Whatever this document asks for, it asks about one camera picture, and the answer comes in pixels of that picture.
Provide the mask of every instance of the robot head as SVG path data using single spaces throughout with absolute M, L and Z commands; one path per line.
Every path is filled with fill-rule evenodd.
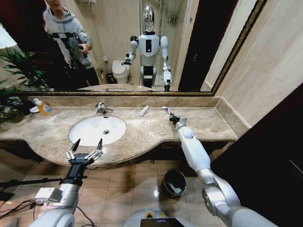
M 151 6 L 145 7 L 143 14 L 144 14 L 145 30 L 147 32 L 152 32 L 153 24 L 155 22 L 155 14 L 153 12 L 153 8 Z

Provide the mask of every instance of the toilet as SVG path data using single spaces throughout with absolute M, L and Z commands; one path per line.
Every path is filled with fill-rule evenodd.
M 113 61 L 113 76 L 118 84 L 126 84 L 129 76 L 129 65 L 121 65 L 124 61 Z

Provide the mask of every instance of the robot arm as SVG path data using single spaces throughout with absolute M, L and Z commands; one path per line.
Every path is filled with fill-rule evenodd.
M 169 91 L 171 84 L 171 73 L 170 73 L 170 66 L 167 66 L 167 60 L 169 58 L 168 56 L 169 42 L 166 36 L 163 36 L 160 39 L 160 46 L 161 46 L 161 55 L 163 60 L 164 88 L 165 91 Z
M 175 124 L 189 166 L 206 185 L 202 196 L 208 211 L 229 227 L 276 227 L 253 210 L 242 207 L 231 185 L 211 170 L 208 154 L 191 128 L 186 126 L 187 118 L 170 113 L 169 120 Z
M 122 63 L 122 65 L 132 65 L 132 62 L 136 58 L 136 51 L 139 44 L 139 40 L 136 36 L 131 37 L 131 51 L 129 53 L 126 53 L 125 62 Z
M 73 216 L 78 204 L 79 189 L 85 168 L 94 163 L 102 154 L 102 139 L 95 151 L 90 154 L 74 154 L 79 146 L 80 139 L 66 151 L 71 167 L 65 178 L 60 181 L 59 188 L 40 188 L 34 200 L 37 204 L 44 204 L 48 211 L 36 219 L 30 227 L 73 227 Z

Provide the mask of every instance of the gray hoodie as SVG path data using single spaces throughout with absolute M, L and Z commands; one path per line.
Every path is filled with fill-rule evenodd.
M 63 7 L 64 15 L 57 19 L 53 14 L 51 9 L 48 7 L 43 13 L 43 19 L 45 21 L 45 31 L 49 34 L 51 33 L 63 33 L 70 32 L 76 33 L 80 42 L 82 44 L 91 44 L 91 39 L 89 35 L 83 30 L 83 27 L 80 21 L 73 15 L 67 8 Z M 65 48 L 64 43 L 60 39 L 56 39 L 61 49 L 62 54 L 64 55 L 66 63 L 71 65 L 71 56 L 70 52 Z M 71 51 L 73 55 L 82 63 L 86 69 L 92 68 L 91 57 L 88 54 L 87 58 L 84 58 L 83 54 L 80 52 L 78 47 L 78 41 L 76 38 L 72 38 L 71 42 Z

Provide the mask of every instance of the trash bin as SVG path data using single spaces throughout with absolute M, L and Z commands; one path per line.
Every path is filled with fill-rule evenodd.
M 108 82 L 108 84 L 116 84 L 117 80 L 114 78 L 112 73 L 107 73 L 106 74 L 106 80 Z
M 161 188 L 167 197 L 171 199 L 176 198 L 185 191 L 186 178 L 177 169 L 171 169 L 165 174 Z

